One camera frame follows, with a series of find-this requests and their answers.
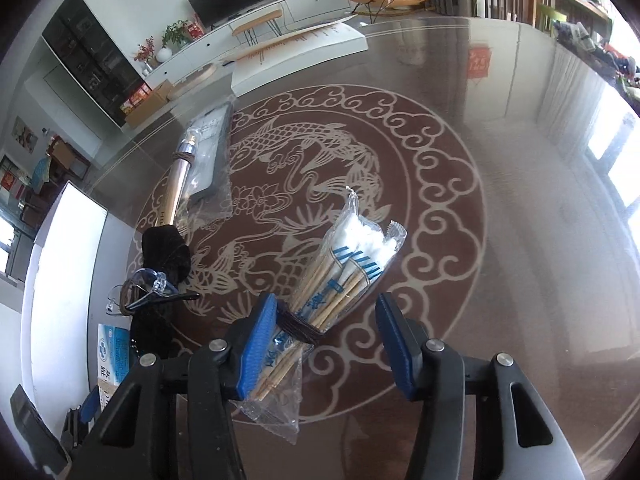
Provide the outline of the white flat box with orange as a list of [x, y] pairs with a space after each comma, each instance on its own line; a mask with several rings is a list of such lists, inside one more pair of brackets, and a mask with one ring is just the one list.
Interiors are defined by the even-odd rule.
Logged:
[[216, 76], [230, 76], [239, 98], [266, 84], [319, 64], [366, 52], [368, 40], [349, 18], [289, 32], [220, 61]]

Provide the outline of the gold tube in plastic bag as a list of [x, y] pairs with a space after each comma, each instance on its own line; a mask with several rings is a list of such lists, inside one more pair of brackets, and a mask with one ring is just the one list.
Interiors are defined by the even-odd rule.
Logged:
[[196, 116], [172, 155], [155, 224], [197, 228], [231, 214], [229, 136], [234, 103], [224, 100]]

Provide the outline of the blue white small box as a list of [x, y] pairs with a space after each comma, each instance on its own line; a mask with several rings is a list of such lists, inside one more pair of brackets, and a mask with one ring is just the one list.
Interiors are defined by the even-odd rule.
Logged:
[[130, 370], [129, 330], [100, 324], [96, 341], [96, 384], [104, 410]]

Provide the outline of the green potted plant left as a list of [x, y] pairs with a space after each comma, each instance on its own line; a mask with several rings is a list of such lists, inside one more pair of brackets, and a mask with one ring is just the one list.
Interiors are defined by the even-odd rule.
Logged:
[[192, 38], [188, 31], [188, 25], [189, 23], [183, 20], [178, 20], [168, 25], [162, 36], [163, 47], [170, 49], [172, 52], [178, 52], [190, 44]]

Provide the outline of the dark glass display cabinet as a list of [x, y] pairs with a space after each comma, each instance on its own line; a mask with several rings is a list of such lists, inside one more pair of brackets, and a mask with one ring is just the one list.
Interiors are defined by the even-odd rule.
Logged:
[[124, 103], [143, 79], [84, 0], [64, 0], [42, 33], [66, 70], [111, 120], [125, 125]]

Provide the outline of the bundle of chopsticks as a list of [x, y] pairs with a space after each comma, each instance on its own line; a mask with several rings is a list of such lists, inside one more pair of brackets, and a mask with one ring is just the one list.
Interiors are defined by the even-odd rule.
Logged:
[[382, 229], [364, 218], [358, 194], [347, 190], [344, 207], [290, 299], [278, 307], [262, 371], [240, 403], [243, 415], [288, 443], [297, 441], [303, 362], [382, 278], [406, 238], [396, 221]]

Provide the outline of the clear safety glasses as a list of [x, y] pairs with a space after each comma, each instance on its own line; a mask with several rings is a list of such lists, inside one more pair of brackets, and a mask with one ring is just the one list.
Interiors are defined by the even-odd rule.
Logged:
[[164, 272], [140, 268], [107, 294], [105, 313], [111, 316], [133, 316], [146, 307], [200, 298], [199, 292], [180, 292]]

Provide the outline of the wooden bench stool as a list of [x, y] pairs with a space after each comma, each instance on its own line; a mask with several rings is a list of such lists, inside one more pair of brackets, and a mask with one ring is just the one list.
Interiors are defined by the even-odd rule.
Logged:
[[253, 47], [258, 44], [258, 35], [256, 29], [260, 26], [267, 26], [274, 36], [280, 37], [282, 35], [278, 19], [282, 18], [283, 12], [278, 9], [267, 14], [262, 14], [254, 20], [250, 20], [237, 28], [232, 29], [231, 36], [238, 38], [242, 36], [248, 46]]

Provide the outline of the cardboard box on floor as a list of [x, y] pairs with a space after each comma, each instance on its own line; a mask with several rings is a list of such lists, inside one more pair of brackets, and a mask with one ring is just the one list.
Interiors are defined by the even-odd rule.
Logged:
[[165, 80], [153, 90], [137, 91], [127, 101], [128, 105], [122, 107], [126, 115], [126, 124], [131, 128], [142, 125], [168, 103], [168, 96], [174, 89], [174, 85]]

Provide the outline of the white storage box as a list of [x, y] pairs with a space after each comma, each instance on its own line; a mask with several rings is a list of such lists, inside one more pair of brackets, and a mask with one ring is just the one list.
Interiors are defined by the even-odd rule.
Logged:
[[89, 394], [89, 302], [106, 216], [106, 209], [66, 183], [29, 258], [21, 310], [21, 385], [57, 438], [68, 410]]

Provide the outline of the red flowers in vase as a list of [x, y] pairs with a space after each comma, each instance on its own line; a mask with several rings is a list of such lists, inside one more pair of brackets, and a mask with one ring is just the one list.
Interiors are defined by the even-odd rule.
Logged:
[[138, 45], [138, 50], [134, 54], [134, 60], [138, 63], [142, 63], [149, 72], [154, 68], [155, 46], [154, 38], [152, 36], [149, 36], [142, 42], [142, 44]]

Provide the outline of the white tv cabinet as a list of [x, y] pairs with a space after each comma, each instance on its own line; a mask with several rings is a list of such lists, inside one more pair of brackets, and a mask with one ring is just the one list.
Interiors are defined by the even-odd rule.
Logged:
[[175, 53], [143, 80], [155, 88], [165, 80], [175, 84], [208, 63], [219, 62], [289, 32], [342, 18], [352, 10], [348, 0], [277, 0], [242, 14]]

